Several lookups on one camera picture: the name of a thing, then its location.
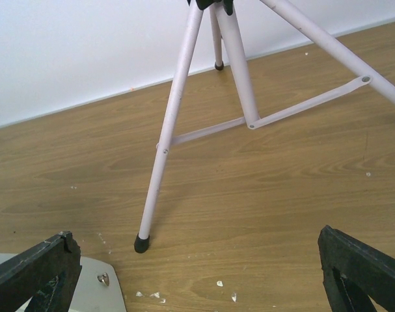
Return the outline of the white metronome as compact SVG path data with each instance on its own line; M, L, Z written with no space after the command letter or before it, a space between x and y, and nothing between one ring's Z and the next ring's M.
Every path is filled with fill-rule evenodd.
M17 254L0 253L0 264ZM81 257L81 273L68 311L126 311L124 297L114 268L108 263ZM20 291L7 289L0 295L0 311L12 311Z

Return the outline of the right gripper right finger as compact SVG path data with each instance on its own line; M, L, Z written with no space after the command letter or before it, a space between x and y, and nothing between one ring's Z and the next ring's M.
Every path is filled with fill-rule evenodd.
M332 311L395 311L395 258L328 225L318 247Z

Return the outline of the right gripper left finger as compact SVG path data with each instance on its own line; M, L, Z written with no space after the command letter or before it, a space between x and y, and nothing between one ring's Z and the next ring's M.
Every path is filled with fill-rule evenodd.
M69 311L81 249L62 231L0 264L0 311Z

